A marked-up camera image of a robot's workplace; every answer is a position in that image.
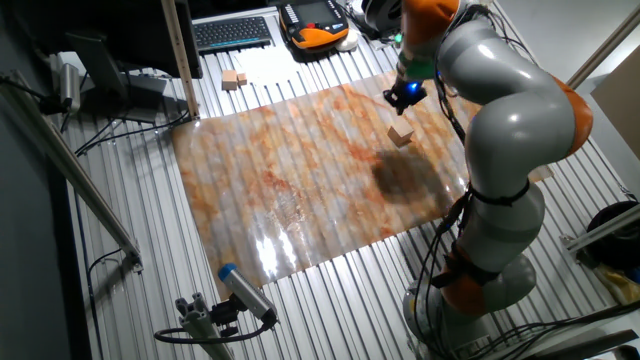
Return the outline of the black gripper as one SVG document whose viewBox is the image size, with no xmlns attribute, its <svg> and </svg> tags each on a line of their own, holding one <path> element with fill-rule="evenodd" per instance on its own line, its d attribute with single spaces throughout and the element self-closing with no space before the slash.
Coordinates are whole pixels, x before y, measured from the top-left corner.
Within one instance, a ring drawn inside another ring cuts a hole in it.
<svg viewBox="0 0 640 360">
<path fill-rule="evenodd" d="M 397 115 L 406 115 L 411 106 L 426 96 L 426 90 L 418 82 L 396 82 L 390 89 L 383 91 L 384 99 L 394 107 Z"/>
</svg>

